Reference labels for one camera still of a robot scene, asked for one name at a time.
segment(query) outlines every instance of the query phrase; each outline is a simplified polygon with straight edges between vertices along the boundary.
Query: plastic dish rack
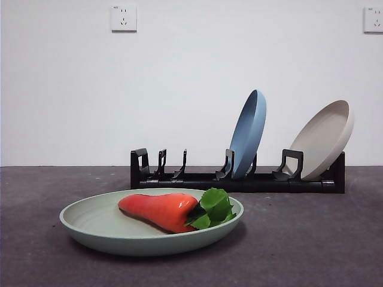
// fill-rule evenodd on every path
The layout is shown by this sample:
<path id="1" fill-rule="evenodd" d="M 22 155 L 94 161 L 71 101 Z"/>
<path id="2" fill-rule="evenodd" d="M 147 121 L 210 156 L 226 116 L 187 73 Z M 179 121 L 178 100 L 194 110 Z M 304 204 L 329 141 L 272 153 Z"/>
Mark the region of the plastic dish rack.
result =
<path id="1" fill-rule="evenodd" d="M 345 193 L 345 153 L 321 174 L 316 181 L 301 180 L 304 154 L 301 151 L 284 149 L 280 167 L 271 173 L 256 173 L 257 155 L 244 178 L 232 179 L 235 160 L 234 151 L 227 149 L 224 166 L 215 173 L 187 173 L 185 149 L 183 165 L 174 173 L 165 173 L 166 149 L 159 151 L 158 167 L 150 172 L 146 148 L 130 153 L 130 189 L 138 188 L 191 188 L 207 190 L 223 188 L 228 193 Z M 282 172 L 286 157 L 297 159 L 297 169 L 292 174 Z"/>

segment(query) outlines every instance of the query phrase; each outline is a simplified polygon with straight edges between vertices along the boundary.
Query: plate rim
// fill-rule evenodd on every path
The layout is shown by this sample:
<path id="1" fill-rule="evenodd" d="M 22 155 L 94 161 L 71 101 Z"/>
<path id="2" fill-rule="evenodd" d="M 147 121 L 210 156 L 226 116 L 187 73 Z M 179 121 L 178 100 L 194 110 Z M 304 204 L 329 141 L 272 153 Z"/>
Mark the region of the plate rim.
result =
<path id="1" fill-rule="evenodd" d="M 67 205 L 66 207 L 64 207 L 61 212 L 60 212 L 60 215 L 59 215 L 59 219 L 60 219 L 60 222 L 68 229 L 70 230 L 74 230 L 78 233 L 81 233 L 81 234 L 85 234 L 87 236 L 95 236 L 95 237 L 102 237 L 102 238 L 106 238 L 106 239 L 120 239 L 120 240 L 153 240 L 153 239 L 166 239 L 166 238 L 174 238 L 174 237 L 183 237 L 183 236 L 190 236 L 190 235 L 194 235 L 194 234 L 200 234 L 200 233 L 206 233 L 206 232 L 209 232 L 209 231 L 212 231 L 212 230 L 216 230 L 216 229 L 219 229 L 219 228 L 222 228 L 224 226 L 227 226 L 227 225 L 230 225 L 231 223 L 239 220 L 243 213 L 244 213 L 244 206 L 243 204 L 237 200 L 237 199 L 234 199 L 233 197 L 231 197 L 229 195 L 229 199 L 233 200 L 235 203 L 237 203 L 239 205 L 239 212 L 237 213 L 237 215 L 225 222 L 225 223 L 222 223 L 220 225 L 216 225 L 214 227 L 209 227 L 209 228 L 206 228 L 206 229 L 201 229 L 201 230 L 194 230 L 194 231 L 189 231 L 189 232 L 183 232 L 183 233 L 174 233 L 174 234 L 162 234 L 162 235 L 153 235 L 153 236 L 110 236 L 110 235 L 106 235 L 106 234 L 99 234 L 99 233 L 91 233 L 91 232 L 88 232 L 88 231 L 84 231 L 80 228 L 77 228 L 75 226 L 73 226 L 72 224 L 70 224 L 68 221 L 66 221 L 64 219 L 64 213 L 70 208 L 72 207 L 73 205 L 75 204 L 78 204 L 82 201 L 85 201 L 85 200 L 88 200 L 88 199 L 92 199 L 92 198 L 95 198 L 95 197 L 99 197 L 99 196 L 105 196 L 107 194 L 111 194 L 111 193 L 123 193 L 123 192 L 126 192 L 126 191 L 131 191 L 133 192 L 132 194 L 135 194 L 134 192 L 135 191 L 140 191 L 140 190 L 169 190 L 169 189 L 173 189 L 173 190 L 193 190 L 193 191 L 198 191 L 198 192 L 205 192 L 204 190 L 196 190 L 196 189 L 191 189 L 191 188 L 140 188 L 140 189 L 137 189 L 137 190 L 120 190 L 120 191 L 112 191 L 112 192 L 109 192 L 109 193 L 102 193 L 102 194 L 97 194 L 97 195 L 94 195 L 94 196 L 90 196 L 90 197 L 86 197 L 84 199 L 80 199 L 80 200 L 77 200 L 69 205 Z"/>

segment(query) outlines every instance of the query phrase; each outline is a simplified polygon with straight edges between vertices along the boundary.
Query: plate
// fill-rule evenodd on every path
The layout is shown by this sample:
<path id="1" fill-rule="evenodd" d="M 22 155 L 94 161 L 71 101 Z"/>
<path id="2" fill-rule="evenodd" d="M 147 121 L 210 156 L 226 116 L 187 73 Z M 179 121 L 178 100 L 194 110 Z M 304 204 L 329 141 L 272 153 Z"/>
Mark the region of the plate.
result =
<path id="1" fill-rule="evenodd" d="M 70 204 L 61 211 L 60 220 L 73 239 L 97 251 L 129 256 L 177 254 L 222 239 L 239 222 L 244 212 L 243 205 L 229 197 L 233 212 L 237 213 L 232 220 L 204 230 L 165 234 L 149 224 L 124 215 L 117 203 L 131 194 L 187 193 L 200 200 L 203 192 L 183 188 L 147 188 L 100 194 Z"/>
<path id="2" fill-rule="evenodd" d="M 254 90 L 248 97 L 235 126 L 230 149 L 234 151 L 233 179 L 243 178 L 251 166 L 261 141 L 266 121 L 266 99 Z M 231 160 L 226 171 L 230 170 Z"/>
<path id="3" fill-rule="evenodd" d="M 337 100 L 317 113 L 297 135 L 290 149 L 303 151 L 304 181 L 314 181 L 341 154 L 354 127 L 354 114 L 345 100 Z M 286 158 L 283 172 L 292 174 L 297 162 Z"/>

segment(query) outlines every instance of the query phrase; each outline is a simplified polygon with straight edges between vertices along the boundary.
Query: green leaf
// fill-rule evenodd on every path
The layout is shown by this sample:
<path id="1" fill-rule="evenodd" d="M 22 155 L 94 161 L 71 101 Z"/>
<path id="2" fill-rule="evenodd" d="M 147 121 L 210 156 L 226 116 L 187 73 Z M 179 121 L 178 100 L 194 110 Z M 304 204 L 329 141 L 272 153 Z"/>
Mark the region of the green leaf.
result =
<path id="1" fill-rule="evenodd" d="M 222 221 L 226 218 L 228 213 L 231 213 L 232 207 L 229 197 L 226 197 L 218 202 L 210 212 L 208 212 L 208 215 L 212 221 Z"/>
<path id="2" fill-rule="evenodd" d="M 213 227 L 213 226 L 216 226 L 216 225 L 220 225 L 220 224 L 222 224 L 222 223 L 225 223 L 225 222 L 227 222 L 227 221 L 233 219 L 233 218 L 236 217 L 236 216 L 237 216 L 237 213 L 232 213 L 232 212 L 230 211 L 230 213 L 227 214 L 227 216 L 226 216 L 226 218 L 225 218 L 224 220 L 222 220 L 222 221 L 211 221 L 209 227 Z"/>
<path id="3" fill-rule="evenodd" d="M 201 205 L 198 203 L 187 215 L 187 219 L 185 222 L 185 226 L 190 225 L 193 221 L 197 220 L 198 218 L 204 216 L 206 214 L 206 210 L 201 207 Z"/>
<path id="4" fill-rule="evenodd" d="M 225 190 L 210 188 L 204 192 L 200 202 L 188 214 L 184 225 L 205 229 L 225 223 L 236 216 L 232 212 L 232 207 Z"/>
<path id="5" fill-rule="evenodd" d="M 216 206 L 222 200 L 225 200 L 228 197 L 225 190 L 210 188 L 206 190 L 201 197 L 200 204 L 206 210 L 206 212 L 210 212 L 214 206 Z"/>
<path id="6" fill-rule="evenodd" d="M 206 229 L 210 226 L 210 218 L 207 214 L 201 216 L 197 220 L 195 220 L 191 226 L 197 228 L 197 229 Z"/>

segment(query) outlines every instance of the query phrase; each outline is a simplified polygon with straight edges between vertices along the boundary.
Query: wall socket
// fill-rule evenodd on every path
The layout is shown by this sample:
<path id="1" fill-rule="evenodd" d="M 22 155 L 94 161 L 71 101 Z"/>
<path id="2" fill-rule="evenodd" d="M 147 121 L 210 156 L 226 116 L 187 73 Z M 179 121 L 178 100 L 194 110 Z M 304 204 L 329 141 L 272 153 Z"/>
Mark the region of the wall socket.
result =
<path id="1" fill-rule="evenodd" d="M 365 33 L 383 33 L 383 6 L 364 8 Z"/>
<path id="2" fill-rule="evenodd" d="M 110 11 L 112 32 L 137 31 L 137 8 L 135 5 L 116 5 Z"/>

